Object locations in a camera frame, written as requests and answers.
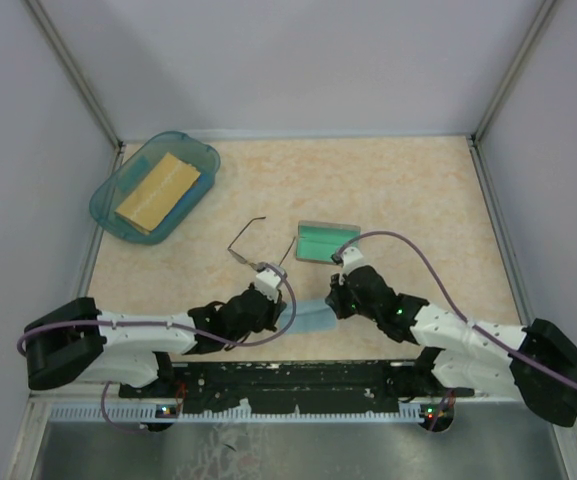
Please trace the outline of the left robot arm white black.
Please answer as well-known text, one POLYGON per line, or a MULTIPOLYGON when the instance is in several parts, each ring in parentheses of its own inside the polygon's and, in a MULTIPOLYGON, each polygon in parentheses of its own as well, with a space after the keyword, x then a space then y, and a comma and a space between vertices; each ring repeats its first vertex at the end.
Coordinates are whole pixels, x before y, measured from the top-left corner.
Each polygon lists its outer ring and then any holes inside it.
POLYGON ((253 333, 274 333, 285 308, 280 291, 265 295, 255 285, 226 302, 159 317, 102 311, 80 297, 28 324, 17 349, 35 391, 114 382, 162 397, 176 384, 171 356, 215 353, 253 333))

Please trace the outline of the light blue cleaning cloth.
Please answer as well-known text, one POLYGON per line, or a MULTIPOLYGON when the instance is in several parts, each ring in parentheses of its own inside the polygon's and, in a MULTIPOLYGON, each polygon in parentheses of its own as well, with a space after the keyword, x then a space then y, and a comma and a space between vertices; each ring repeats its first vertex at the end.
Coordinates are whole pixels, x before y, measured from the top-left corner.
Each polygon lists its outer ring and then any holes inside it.
POLYGON ((307 334, 332 330, 337 325, 333 310, 323 298, 298 301, 296 316, 290 325, 292 306, 288 305, 280 314, 277 327, 279 331, 286 330, 286 335, 307 334))

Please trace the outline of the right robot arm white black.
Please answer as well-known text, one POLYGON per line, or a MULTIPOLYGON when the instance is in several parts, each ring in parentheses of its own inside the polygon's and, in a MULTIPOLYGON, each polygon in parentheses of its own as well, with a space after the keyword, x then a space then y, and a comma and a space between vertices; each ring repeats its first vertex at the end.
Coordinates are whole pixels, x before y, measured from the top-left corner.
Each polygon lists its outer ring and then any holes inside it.
POLYGON ((338 319, 358 315, 389 339, 420 346, 414 380, 426 395, 471 389, 522 401, 560 427, 577 420, 577 346, 548 320, 527 327, 465 321, 395 292, 368 265, 332 275, 325 302, 338 319))

